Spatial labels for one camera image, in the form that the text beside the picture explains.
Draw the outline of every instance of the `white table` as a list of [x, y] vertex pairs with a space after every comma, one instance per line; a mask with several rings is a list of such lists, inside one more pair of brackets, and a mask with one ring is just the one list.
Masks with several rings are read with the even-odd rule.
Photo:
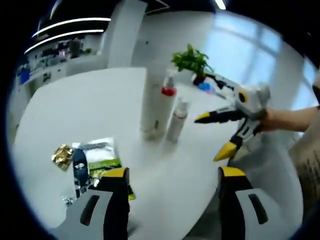
[[194, 124], [199, 114], [228, 102], [178, 85], [178, 95], [191, 102], [179, 143], [144, 142], [139, 121], [145, 77], [144, 68], [104, 69], [63, 78], [34, 94], [16, 134], [13, 166], [44, 227], [64, 220], [62, 195], [73, 189], [72, 168], [62, 172], [51, 155], [62, 143], [104, 137], [115, 137], [122, 163], [130, 168], [136, 194], [130, 214], [140, 224], [130, 239], [179, 240], [200, 218], [217, 187], [213, 157], [237, 122]]

